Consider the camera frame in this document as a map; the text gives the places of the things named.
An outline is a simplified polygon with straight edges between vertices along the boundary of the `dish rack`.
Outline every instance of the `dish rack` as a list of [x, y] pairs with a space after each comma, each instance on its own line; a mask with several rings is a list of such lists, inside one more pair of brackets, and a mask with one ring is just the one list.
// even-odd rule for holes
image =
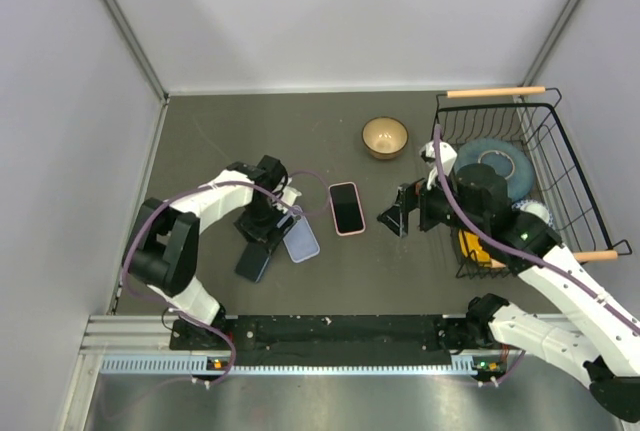
[[[531, 101], [534, 94], [552, 95], [550, 102]], [[483, 104], [475, 104], [482, 98]], [[535, 183], [525, 199], [546, 204], [554, 228], [575, 252], [617, 251], [632, 253], [626, 239], [613, 242], [602, 214], [569, 142], [556, 106], [562, 100], [557, 88], [542, 86], [449, 91], [436, 96], [433, 127], [440, 124], [443, 141], [458, 150], [479, 138], [507, 141], [523, 151], [533, 164]], [[449, 106], [456, 102], [458, 106]], [[513, 274], [506, 267], [477, 252], [475, 236], [451, 230], [459, 268], [457, 278], [498, 278]]]

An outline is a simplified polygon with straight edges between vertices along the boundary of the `phone screen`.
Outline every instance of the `phone screen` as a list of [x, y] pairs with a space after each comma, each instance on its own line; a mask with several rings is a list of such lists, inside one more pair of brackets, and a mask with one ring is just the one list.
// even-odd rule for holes
[[364, 230], [364, 219], [355, 185], [344, 183], [331, 186], [329, 193], [338, 233], [349, 234]]

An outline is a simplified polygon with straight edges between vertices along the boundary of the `blue plate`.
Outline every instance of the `blue plate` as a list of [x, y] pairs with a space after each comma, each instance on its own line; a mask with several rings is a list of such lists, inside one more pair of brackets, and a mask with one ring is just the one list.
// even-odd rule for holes
[[488, 164], [498, 176], [505, 178], [509, 197], [513, 201], [521, 200], [533, 189], [533, 165], [525, 154], [511, 143], [491, 138], [470, 141], [458, 150], [458, 158], [453, 169], [457, 172], [463, 166], [474, 163]]

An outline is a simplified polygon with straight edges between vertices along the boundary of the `gold bowl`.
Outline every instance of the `gold bowl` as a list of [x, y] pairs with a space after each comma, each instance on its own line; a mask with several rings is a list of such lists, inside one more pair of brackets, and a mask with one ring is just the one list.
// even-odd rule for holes
[[407, 128], [394, 118], [374, 118], [362, 128], [362, 141], [376, 159], [393, 159], [399, 156], [408, 140]]

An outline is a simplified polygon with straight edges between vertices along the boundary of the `white backdrop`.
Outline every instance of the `white backdrop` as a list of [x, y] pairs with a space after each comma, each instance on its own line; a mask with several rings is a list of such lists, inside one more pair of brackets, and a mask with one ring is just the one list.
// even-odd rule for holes
[[118, 0], [170, 92], [516, 84], [566, 0]]
[[160, 104], [100, 0], [0, 0], [0, 415], [54, 429]]
[[601, 284], [640, 315], [640, 0], [584, 0], [539, 84], [557, 86], [558, 107], [612, 233], [633, 256], [589, 265]]

